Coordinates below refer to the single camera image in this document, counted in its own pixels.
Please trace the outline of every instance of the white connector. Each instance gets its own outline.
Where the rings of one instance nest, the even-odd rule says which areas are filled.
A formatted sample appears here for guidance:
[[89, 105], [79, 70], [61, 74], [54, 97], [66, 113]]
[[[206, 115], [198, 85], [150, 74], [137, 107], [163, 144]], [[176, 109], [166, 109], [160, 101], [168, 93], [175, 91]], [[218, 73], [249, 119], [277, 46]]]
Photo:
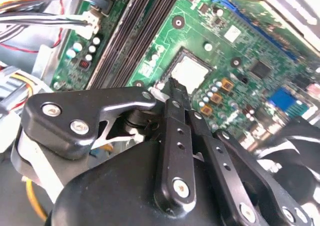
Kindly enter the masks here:
[[90, 40], [92, 36], [97, 34], [100, 29], [99, 22], [102, 15], [95, 10], [90, 10], [90, 11], [84, 12], [82, 16], [83, 16], [83, 20], [87, 21], [90, 25], [86, 27], [79, 27], [78, 29], [76, 29], [75, 32], [79, 36], [87, 40]]

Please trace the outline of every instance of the black ram slot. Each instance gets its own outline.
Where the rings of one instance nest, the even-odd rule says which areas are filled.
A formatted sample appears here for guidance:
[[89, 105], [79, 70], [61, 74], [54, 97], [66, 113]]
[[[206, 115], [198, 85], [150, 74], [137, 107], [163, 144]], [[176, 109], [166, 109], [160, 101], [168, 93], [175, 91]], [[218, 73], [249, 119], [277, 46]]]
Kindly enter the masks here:
[[130, 34], [144, 13], [150, 0], [134, 0], [129, 8], [127, 15], [124, 16], [123, 22], [116, 32], [116, 36], [106, 48], [106, 52], [102, 55], [103, 60], [101, 66], [97, 66], [92, 78], [89, 81], [87, 89], [101, 88], [106, 77], [112, 71], [112, 65], [120, 55], [120, 52], [126, 45]]
[[127, 84], [176, 1], [177, 0], [156, 0], [148, 13], [148, 17], [139, 35], [130, 46], [130, 50], [122, 63], [123, 67], [120, 68], [116, 76], [114, 76], [115, 80], [109, 86], [110, 88], [123, 87]]

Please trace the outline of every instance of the red wire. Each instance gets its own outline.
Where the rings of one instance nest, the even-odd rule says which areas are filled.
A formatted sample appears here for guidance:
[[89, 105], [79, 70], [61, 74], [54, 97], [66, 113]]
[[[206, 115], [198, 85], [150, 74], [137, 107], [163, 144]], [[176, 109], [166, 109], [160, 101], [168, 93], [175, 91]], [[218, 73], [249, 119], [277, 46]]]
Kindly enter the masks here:
[[[59, 0], [59, 2], [60, 2], [60, 5], [61, 5], [60, 14], [61, 14], [61, 15], [64, 15], [64, 14], [65, 14], [64, 4], [63, 4], [62, 0]], [[57, 39], [57, 41], [53, 44], [53, 46], [52, 46], [51, 48], [55, 48], [55, 47], [57, 47], [57, 46], [61, 43], [61, 40], [62, 40], [62, 32], [63, 32], [63, 29], [60, 28], [59, 34], [58, 34], [58, 39]], [[9, 45], [3, 44], [3, 43], [0, 44], [0, 46], [5, 47], [5, 48], [10, 49], [10, 50], [13, 50], [13, 51], [20, 51], [20, 52], [26, 52], [26, 53], [38, 53], [38, 52], [39, 52], [39, 51], [32, 51], [32, 50], [28, 50], [28, 49], [19, 48], [19, 47], [9, 46]]]

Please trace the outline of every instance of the white label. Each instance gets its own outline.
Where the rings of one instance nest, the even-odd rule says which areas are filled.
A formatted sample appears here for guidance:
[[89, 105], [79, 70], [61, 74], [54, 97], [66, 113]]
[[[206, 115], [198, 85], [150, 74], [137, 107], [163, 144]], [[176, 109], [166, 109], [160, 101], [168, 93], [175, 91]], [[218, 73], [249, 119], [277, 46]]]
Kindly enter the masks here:
[[235, 42], [235, 40], [238, 38], [238, 36], [240, 36], [241, 31], [235, 27], [234, 25], [232, 25], [230, 27], [230, 29], [226, 32], [226, 34], [224, 35], [224, 37], [230, 41], [231, 43]]

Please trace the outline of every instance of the silver screw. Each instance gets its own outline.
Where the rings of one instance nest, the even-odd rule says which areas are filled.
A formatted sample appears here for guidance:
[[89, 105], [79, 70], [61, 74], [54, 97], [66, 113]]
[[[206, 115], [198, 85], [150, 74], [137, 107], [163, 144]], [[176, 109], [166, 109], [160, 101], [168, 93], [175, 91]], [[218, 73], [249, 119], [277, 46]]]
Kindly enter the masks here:
[[46, 104], [42, 107], [42, 112], [49, 117], [58, 117], [61, 109], [55, 104]]
[[175, 107], [180, 108], [180, 104], [179, 104], [177, 101], [172, 101], [172, 104], [173, 104]]
[[89, 132], [89, 126], [82, 120], [75, 120], [70, 124], [73, 132], [79, 135], [85, 135]]
[[180, 197], [186, 198], [189, 196], [189, 193], [190, 193], [189, 188], [185, 182], [183, 182], [180, 179], [177, 179], [173, 181], [173, 185], [174, 185], [174, 190]]
[[199, 120], [202, 119], [202, 117], [201, 117], [201, 115], [199, 114], [199, 112], [194, 112], [194, 115], [195, 115], [195, 117], [196, 117], [197, 119], [199, 119]]
[[256, 221], [255, 213], [248, 205], [240, 203], [240, 211], [249, 222], [254, 223]]
[[290, 222], [295, 222], [294, 216], [292, 215], [292, 213], [288, 209], [283, 208], [282, 211], [285, 214], [285, 216], [287, 217], [287, 219], [289, 219]]
[[227, 140], [230, 139], [229, 135], [226, 132], [222, 132], [222, 136]]
[[304, 214], [303, 212], [301, 212], [300, 209], [296, 208], [296, 209], [295, 209], [295, 212], [296, 212], [297, 216], [298, 216], [304, 223], [307, 223], [307, 222], [308, 222], [307, 217], [305, 216], [305, 214]]

